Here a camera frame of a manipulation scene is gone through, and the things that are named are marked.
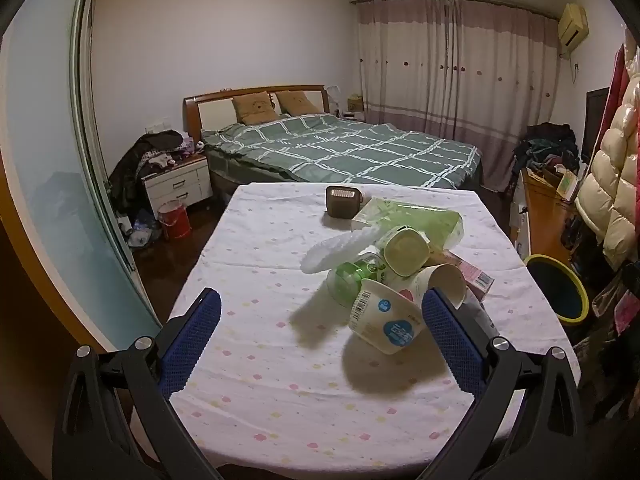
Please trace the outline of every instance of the curtain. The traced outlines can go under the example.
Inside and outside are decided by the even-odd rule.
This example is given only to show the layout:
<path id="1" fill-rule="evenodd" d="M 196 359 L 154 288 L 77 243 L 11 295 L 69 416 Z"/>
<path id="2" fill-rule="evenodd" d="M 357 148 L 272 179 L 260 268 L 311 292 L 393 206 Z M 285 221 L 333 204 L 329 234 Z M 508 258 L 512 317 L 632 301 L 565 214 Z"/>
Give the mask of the curtain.
<path id="1" fill-rule="evenodd" d="M 358 4 L 365 117 L 477 146 L 483 183 L 504 190 L 528 124 L 548 121 L 558 22 L 467 0 Z"/>

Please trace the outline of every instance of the air conditioner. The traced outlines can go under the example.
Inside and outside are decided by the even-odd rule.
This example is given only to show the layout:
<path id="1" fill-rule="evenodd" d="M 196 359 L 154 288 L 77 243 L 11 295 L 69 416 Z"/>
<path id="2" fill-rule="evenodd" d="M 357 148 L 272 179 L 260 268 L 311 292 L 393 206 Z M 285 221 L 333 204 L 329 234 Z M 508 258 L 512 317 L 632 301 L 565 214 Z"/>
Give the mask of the air conditioner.
<path id="1" fill-rule="evenodd" d="M 560 56 L 567 59 L 569 54 L 589 35 L 589 24 L 584 7 L 567 4 L 558 23 Z"/>

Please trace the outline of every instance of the white tablecloth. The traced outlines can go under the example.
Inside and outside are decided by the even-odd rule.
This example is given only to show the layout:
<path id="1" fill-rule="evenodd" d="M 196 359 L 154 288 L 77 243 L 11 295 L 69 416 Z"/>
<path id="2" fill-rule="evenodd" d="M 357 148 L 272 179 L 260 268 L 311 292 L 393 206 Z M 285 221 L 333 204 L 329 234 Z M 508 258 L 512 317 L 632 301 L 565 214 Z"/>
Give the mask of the white tablecloth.
<path id="1" fill-rule="evenodd" d="M 454 250 L 495 278 L 484 306 L 519 350 L 575 354 L 508 238 L 469 191 L 363 186 L 373 196 L 452 208 L 465 236 Z M 472 402 L 425 331 L 386 356 L 351 333 L 327 294 L 325 272 L 300 258 L 348 222 L 325 214 L 326 184 L 239 187 L 175 303 L 183 314 L 204 286 L 223 315 L 186 388 L 171 403 L 215 465 L 297 479 L 369 478 L 432 460 Z M 516 394 L 498 435 L 513 425 Z M 143 440 L 136 419 L 134 433 Z"/>

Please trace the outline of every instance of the blue gripper pad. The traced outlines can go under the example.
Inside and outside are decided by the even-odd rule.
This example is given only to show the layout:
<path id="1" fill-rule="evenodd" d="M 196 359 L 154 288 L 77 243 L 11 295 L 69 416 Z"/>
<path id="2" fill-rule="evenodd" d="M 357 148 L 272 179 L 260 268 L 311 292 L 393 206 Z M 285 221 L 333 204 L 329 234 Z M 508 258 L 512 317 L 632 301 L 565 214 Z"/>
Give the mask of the blue gripper pad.
<path id="1" fill-rule="evenodd" d="M 179 392 L 187 384 L 204 347 L 220 322 L 222 300 L 215 291 L 209 291 L 191 313 L 189 319 L 174 338 L 161 362 L 158 388 L 165 399 Z"/>
<path id="2" fill-rule="evenodd" d="M 433 335 L 453 377 L 463 392 L 480 396 L 486 384 L 482 379 L 482 357 L 458 320 L 449 311 L 440 293 L 432 288 L 422 298 L 422 318 Z"/>

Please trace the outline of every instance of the bed frame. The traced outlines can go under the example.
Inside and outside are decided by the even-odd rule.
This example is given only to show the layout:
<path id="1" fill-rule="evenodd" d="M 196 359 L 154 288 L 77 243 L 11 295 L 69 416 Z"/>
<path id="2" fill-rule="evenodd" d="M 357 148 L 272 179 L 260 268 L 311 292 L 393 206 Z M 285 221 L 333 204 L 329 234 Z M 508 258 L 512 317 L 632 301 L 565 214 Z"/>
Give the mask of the bed frame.
<path id="1" fill-rule="evenodd" d="M 329 99 L 326 89 L 322 85 L 282 85 L 282 86 L 258 86 L 255 88 L 241 88 L 238 90 L 221 90 L 211 94 L 196 95 L 184 99 L 184 117 L 187 133 L 198 142 L 202 129 L 214 130 L 218 127 L 228 126 L 238 122 L 236 110 L 231 102 L 232 97 L 258 92 L 267 92 L 271 98 L 271 104 L 280 113 L 278 100 L 273 94 L 286 90 L 302 90 L 309 100 L 329 113 Z"/>

